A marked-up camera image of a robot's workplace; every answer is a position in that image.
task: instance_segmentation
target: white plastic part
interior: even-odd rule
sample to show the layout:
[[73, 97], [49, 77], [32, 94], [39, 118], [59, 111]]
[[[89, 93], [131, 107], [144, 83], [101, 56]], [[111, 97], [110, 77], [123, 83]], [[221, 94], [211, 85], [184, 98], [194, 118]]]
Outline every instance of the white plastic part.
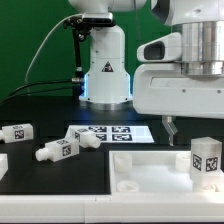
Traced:
[[[133, 0], [69, 0], [79, 12], [133, 11]], [[144, 6], [146, 0], [136, 1], [136, 9]]]
[[204, 192], [204, 193], [216, 192], [216, 186], [208, 185], [202, 187], [200, 185], [193, 184], [193, 192]]
[[8, 156], [7, 154], [0, 154], [0, 180], [3, 178], [8, 170]]
[[96, 133], [86, 128], [70, 128], [70, 136], [77, 139], [79, 145], [83, 148], [99, 148], [101, 141], [96, 137]]
[[189, 172], [191, 166], [191, 152], [180, 152], [176, 155], [175, 168], [180, 172]]
[[124, 68], [125, 35], [118, 27], [91, 31], [91, 64], [80, 100], [92, 104], [121, 104], [132, 100], [130, 75]]
[[87, 142], [92, 148], [99, 148], [101, 144], [100, 139], [92, 135], [87, 136]]
[[4, 140], [5, 143], [30, 139], [33, 139], [33, 127], [31, 124], [4, 126], [0, 132], [0, 140]]
[[140, 114], [223, 119], [223, 92], [224, 76], [190, 78], [178, 63], [144, 64], [134, 75], [133, 106]]
[[117, 184], [117, 191], [126, 193], [139, 192], [139, 185], [134, 181], [121, 181]]
[[132, 155], [119, 152], [114, 155], [114, 167], [117, 172], [130, 172], [132, 169]]
[[224, 20], [223, 0], [171, 0], [166, 25]]
[[38, 161], [53, 159], [53, 153], [48, 148], [39, 149], [36, 151], [36, 158]]
[[190, 177], [201, 187], [219, 184], [222, 143], [210, 137], [192, 139]]
[[79, 142], [74, 138], [64, 138], [45, 144], [45, 148], [36, 151], [36, 159], [38, 161], [66, 159], [68, 157], [79, 154]]
[[[161, 51], [164, 55], [161, 59], [147, 59], [147, 57], [160, 57]], [[182, 54], [182, 36], [180, 33], [171, 33], [165, 37], [151, 41], [140, 46], [137, 50], [138, 60], [141, 62], [169, 62], [175, 61], [181, 57]]]

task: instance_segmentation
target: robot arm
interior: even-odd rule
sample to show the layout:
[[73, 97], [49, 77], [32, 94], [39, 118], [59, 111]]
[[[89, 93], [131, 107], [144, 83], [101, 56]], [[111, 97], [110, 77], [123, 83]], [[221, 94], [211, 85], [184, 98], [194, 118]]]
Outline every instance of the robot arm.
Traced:
[[152, 0], [151, 11], [175, 32], [138, 49], [135, 109], [168, 118], [172, 133], [175, 116], [223, 119], [224, 1]]
[[141, 8], [146, 0], [68, 0], [79, 12], [124, 12]]

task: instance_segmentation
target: blue light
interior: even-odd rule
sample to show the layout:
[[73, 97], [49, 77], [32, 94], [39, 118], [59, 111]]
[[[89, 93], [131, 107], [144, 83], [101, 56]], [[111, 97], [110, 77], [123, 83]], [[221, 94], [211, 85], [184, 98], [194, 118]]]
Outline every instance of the blue light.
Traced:
[[86, 96], [87, 96], [87, 83], [88, 83], [88, 78], [87, 78], [87, 75], [85, 74], [84, 75], [84, 84], [83, 84], [84, 91], [83, 91], [83, 93], [80, 97], [86, 98]]

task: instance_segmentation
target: white cylinder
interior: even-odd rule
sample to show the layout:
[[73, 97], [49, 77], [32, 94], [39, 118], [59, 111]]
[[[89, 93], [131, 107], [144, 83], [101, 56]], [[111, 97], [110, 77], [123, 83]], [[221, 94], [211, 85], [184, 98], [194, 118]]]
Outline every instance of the white cylinder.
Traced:
[[191, 167], [191, 152], [180, 152], [176, 155], [175, 168], [180, 172], [189, 172]]
[[121, 181], [117, 184], [118, 192], [139, 192], [139, 184], [134, 181]]
[[51, 157], [51, 153], [48, 148], [39, 149], [35, 153], [38, 161], [48, 160]]
[[114, 167], [117, 172], [130, 172], [132, 169], [132, 155], [120, 152], [114, 155]]
[[87, 137], [87, 143], [89, 144], [90, 147], [99, 148], [99, 146], [101, 144], [101, 141], [100, 141], [99, 138], [97, 138], [95, 136], [92, 136], [92, 135], [89, 135]]

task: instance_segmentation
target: green backdrop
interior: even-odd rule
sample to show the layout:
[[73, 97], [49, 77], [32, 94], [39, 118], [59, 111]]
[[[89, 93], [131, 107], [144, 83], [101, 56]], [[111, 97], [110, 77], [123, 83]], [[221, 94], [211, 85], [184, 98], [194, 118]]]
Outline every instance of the green backdrop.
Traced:
[[[75, 13], [77, 12], [67, 0], [1, 0], [0, 100], [25, 84], [26, 71], [46, 35], [59, 21]], [[138, 46], [170, 33], [170, 28], [161, 25], [152, 17], [150, 1], [138, 10], [137, 17], [135, 12], [114, 13], [114, 17], [126, 34], [125, 67], [133, 77], [140, 65], [136, 57]], [[89, 41], [81, 44], [82, 62], [86, 72], [89, 68], [89, 44]], [[74, 70], [71, 30], [64, 30], [60, 26], [37, 58], [30, 72], [29, 82], [71, 78]], [[71, 93], [60, 91], [47, 94]]]

